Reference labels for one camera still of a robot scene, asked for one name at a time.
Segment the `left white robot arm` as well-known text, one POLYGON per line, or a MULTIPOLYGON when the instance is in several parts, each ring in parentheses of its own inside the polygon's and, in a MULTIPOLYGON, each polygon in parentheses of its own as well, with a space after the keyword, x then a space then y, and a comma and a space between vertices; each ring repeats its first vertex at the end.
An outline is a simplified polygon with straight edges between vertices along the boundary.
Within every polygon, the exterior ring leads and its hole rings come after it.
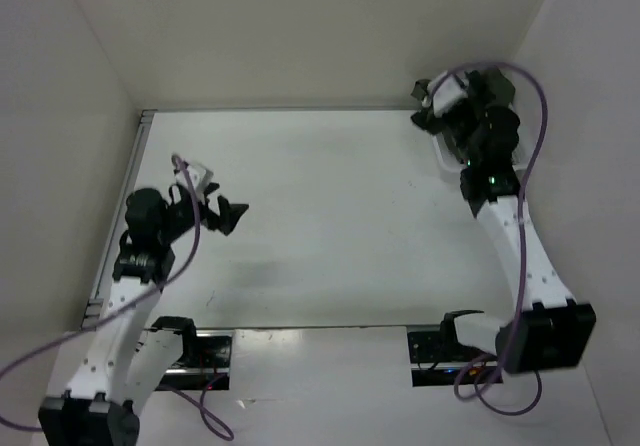
POLYGON ((192 319, 155 317, 170 281, 178 278, 172 245, 189 231, 228 236, 249 207, 208 196, 212 183, 193 196, 175 183, 167 197, 154 188, 126 199, 126 229, 119 241, 104 317, 62 393, 43 399, 38 411, 50 445, 134 445, 146 402, 173 364, 196 360, 200 342, 192 319))

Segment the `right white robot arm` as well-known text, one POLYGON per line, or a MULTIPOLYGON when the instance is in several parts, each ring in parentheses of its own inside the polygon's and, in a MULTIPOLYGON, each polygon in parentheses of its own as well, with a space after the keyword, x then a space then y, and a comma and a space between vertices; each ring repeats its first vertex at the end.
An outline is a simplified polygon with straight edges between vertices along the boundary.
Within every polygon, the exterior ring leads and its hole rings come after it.
POLYGON ((509 374, 577 366, 596 314, 559 278, 529 215, 513 162, 520 126, 514 88, 470 74, 419 80, 411 95, 420 103, 412 122, 441 138, 462 166, 461 195, 495 248, 514 306, 509 321, 481 310, 446 314, 440 351, 460 359, 474 348, 496 357, 509 374))

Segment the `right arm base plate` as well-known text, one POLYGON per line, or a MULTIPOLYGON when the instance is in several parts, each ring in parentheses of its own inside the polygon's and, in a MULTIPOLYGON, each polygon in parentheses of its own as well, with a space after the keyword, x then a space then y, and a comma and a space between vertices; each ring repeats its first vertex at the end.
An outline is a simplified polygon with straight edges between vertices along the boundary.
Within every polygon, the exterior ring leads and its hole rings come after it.
POLYGON ((408 328, 407 344, 413 387, 452 386, 460 369, 482 354, 457 344, 445 347, 437 326, 408 328))

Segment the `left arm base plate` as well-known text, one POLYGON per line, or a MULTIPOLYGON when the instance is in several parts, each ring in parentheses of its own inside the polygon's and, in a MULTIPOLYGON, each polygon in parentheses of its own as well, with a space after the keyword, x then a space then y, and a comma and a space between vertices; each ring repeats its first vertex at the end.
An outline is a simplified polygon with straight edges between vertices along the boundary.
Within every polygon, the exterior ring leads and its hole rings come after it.
POLYGON ((194 350, 183 353, 160 380, 157 390, 226 391, 230 385, 233 335, 230 332, 198 332, 194 350))

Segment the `olive green shorts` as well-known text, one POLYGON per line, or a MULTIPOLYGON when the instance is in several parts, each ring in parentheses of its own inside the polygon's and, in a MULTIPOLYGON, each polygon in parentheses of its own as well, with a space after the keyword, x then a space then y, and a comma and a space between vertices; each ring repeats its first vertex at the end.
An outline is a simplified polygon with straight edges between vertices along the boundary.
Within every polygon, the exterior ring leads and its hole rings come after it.
POLYGON ((470 95, 486 106, 511 107, 516 89, 497 67, 472 70, 467 74, 470 95))

